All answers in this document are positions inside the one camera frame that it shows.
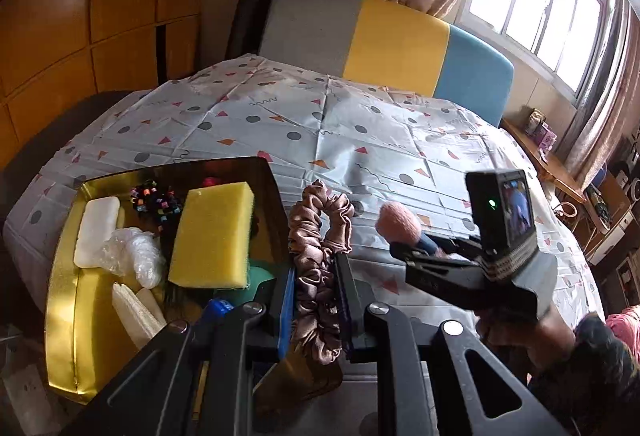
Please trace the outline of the person right hand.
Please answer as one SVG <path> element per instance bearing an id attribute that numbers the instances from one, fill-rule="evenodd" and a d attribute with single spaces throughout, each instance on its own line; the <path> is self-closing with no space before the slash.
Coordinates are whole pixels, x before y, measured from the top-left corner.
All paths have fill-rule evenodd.
<path id="1" fill-rule="evenodd" d="M 491 347 L 521 347 L 536 371 L 547 369 L 570 356 L 576 344 L 574 331 L 565 323 L 558 308 L 551 304 L 535 324 L 500 321 L 493 312 L 475 312 L 476 332 Z"/>

